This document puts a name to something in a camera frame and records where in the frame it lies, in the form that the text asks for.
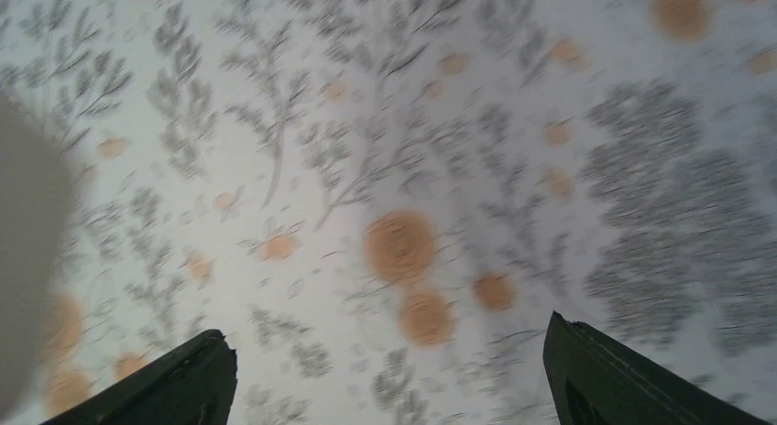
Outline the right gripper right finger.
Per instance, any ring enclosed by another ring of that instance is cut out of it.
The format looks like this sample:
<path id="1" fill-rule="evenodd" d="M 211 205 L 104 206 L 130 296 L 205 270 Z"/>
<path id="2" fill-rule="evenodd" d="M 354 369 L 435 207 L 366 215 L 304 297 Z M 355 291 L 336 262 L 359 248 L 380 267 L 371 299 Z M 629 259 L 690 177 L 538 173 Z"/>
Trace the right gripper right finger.
<path id="1" fill-rule="evenodd" d="M 562 424 L 763 424 L 593 326 L 552 313 L 542 349 Z"/>

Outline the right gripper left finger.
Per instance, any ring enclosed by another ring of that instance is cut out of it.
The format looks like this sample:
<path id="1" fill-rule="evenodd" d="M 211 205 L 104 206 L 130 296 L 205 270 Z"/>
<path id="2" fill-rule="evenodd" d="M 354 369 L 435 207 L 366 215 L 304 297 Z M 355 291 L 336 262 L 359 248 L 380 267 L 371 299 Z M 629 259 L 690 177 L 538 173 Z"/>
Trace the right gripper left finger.
<path id="1" fill-rule="evenodd" d="M 225 425 L 236 386 L 236 350 L 209 329 L 46 422 Z"/>

